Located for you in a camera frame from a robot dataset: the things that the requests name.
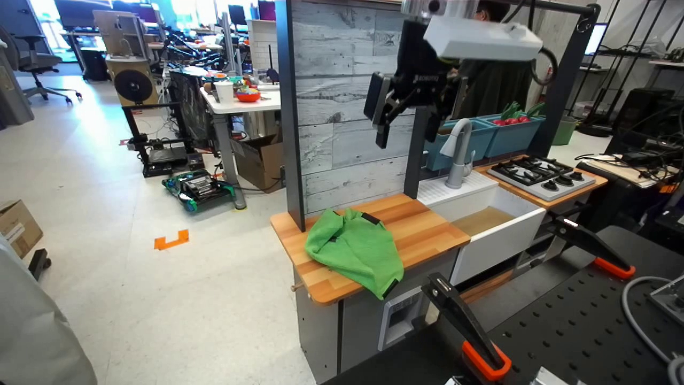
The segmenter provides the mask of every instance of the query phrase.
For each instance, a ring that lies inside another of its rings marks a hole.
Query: green towel
[[[328,210],[308,232],[306,253],[310,259],[359,283],[379,300],[404,279],[404,266],[391,234],[358,210],[345,215]]]

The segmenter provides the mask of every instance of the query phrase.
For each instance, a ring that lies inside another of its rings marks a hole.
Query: clamp
[[[462,343],[462,356],[470,368],[487,383],[503,381],[513,368],[512,357],[487,338],[486,329],[480,326],[470,307],[459,300],[459,292],[450,284],[450,280],[435,274],[423,287],[423,292],[467,338]]]

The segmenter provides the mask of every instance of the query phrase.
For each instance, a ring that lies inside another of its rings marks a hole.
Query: floor
[[[130,132],[109,84],[45,84],[80,87],[84,101],[34,99],[32,122],[0,131],[0,203],[24,198],[43,226],[39,246],[54,266],[42,284],[99,381],[314,383],[300,350],[292,266],[269,228],[285,190],[248,190],[248,210],[188,215],[121,146]],[[190,228],[188,243],[152,249],[180,228]]]

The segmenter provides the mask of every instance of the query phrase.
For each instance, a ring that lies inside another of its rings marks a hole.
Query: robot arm
[[[404,0],[404,10],[429,15],[429,21],[406,19],[395,74],[374,72],[364,114],[377,126],[377,143],[387,146],[391,122],[409,107],[433,107],[428,126],[433,141],[454,114],[458,84],[450,80],[455,59],[533,63],[541,41],[519,23],[470,19],[480,0]]]

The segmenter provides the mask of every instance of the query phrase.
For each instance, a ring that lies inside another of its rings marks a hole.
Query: chair
[[[24,38],[29,49],[19,49],[18,38]],[[74,91],[78,99],[81,99],[81,91],[71,89],[71,87],[45,87],[43,82],[39,80],[42,72],[54,70],[58,72],[58,64],[63,63],[61,56],[54,53],[42,53],[37,51],[37,43],[42,37],[14,37],[7,30],[0,28],[0,41],[9,44],[9,64],[14,70],[31,72],[34,78],[34,87],[24,89],[26,99],[32,99],[37,94],[48,101],[48,94],[63,96],[68,105],[74,102],[67,91]]]

